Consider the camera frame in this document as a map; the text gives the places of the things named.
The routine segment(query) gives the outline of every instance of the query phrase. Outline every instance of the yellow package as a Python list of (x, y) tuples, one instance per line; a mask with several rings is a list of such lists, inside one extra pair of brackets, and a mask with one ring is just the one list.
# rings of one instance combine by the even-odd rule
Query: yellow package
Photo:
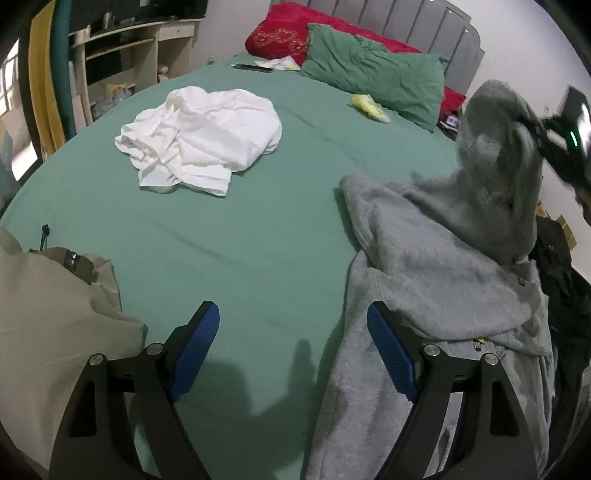
[(351, 105), (373, 120), (377, 120), (383, 124), (390, 122), (390, 117), (374, 102), (371, 95), (352, 95)]

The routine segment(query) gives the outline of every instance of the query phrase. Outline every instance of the white cloth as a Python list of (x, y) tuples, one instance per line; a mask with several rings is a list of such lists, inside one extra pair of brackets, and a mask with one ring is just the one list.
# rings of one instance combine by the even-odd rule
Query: white cloth
[(232, 172), (273, 152), (281, 132), (266, 98), (246, 90), (185, 87), (124, 125), (115, 146), (130, 155), (141, 187), (163, 193), (181, 183), (224, 196)]
[(301, 70), (291, 55), (275, 60), (255, 60), (255, 64), (259, 67), (273, 70), (291, 70), (292, 72), (299, 72)]

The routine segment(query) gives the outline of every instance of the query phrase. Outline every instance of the yellow curtain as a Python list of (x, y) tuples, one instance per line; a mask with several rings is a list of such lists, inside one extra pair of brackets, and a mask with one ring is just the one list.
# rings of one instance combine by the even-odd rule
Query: yellow curtain
[(39, 130), (43, 159), (53, 155), (66, 143), (57, 109), (49, 61), (51, 20), (56, 0), (52, 0), (31, 22), (29, 40), (29, 84), (35, 122)]

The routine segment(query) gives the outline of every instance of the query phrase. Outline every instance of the shelf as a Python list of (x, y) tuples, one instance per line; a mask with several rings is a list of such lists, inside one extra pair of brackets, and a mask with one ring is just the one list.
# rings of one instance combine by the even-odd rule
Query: shelf
[(128, 43), (123, 43), (121, 45), (117, 45), (116, 47), (105, 47), (102, 48), (96, 52), (90, 53), (89, 55), (86, 56), (86, 60), (92, 60), (95, 59), (97, 57), (100, 57), (102, 55), (107, 55), (108, 53), (112, 53), (114, 51), (119, 51), (119, 50), (123, 50), (124, 48), (130, 48), (130, 47), (135, 47), (136, 45), (141, 45), (143, 43), (149, 43), (151, 41), (154, 41), (154, 38), (145, 38), (143, 40), (135, 40), (135, 41), (131, 41)]
[(127, 25), (119, 25), (117, 27), (110, 28), (108, 30), (100, 30), (96, 32), (94, 35), (90, 37), (85, 37), (84, 30), (79, 30), (78, 32), (72, 32), (69, 36), (76, 36), (77, 34), (80, 35), (80, 38), (74, 41), (74, 44), (71, 46), (71, 49), (74, 50), (76, 47), (80, 45), (84, 45), (85, 43), (91, 42), (93, 40), (98, 40), (99, 38), (108, 37), (109, 35), (116, 35), (120, 33), (125, 33), (131, 30), (136, 30), (137, 28), (144, 28), (144, 27), (156, 27), (158, 25), (166, 25), (170, 23), (195, 23), (197, 24), (203, 20), (203, 18), (180, 18), (178, 20), (156, 20), (156, 21), (138, 21), (133, 22), (132, 24)]

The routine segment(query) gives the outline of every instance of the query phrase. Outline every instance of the gray hoodie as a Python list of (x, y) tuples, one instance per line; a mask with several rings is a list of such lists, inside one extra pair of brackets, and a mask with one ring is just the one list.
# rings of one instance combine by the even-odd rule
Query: gray hoodie
[[(460, 124), (459, 171), (445, 179), (340, 182), (362, 250), (353, 260), (345, 335), (314, 434), (307, 480), (373, 479), (411, 404), (396, 392), (366, 327), (383, 300), (449, 355), (501, 358), (524, 411), (538, 471), (548, 454), (554, 359), (535, 263), (542, 158), (520, 116), (525, 101), (490, 81)], [(427, 474), (443, 468), (461, 394), (453, 394)]]

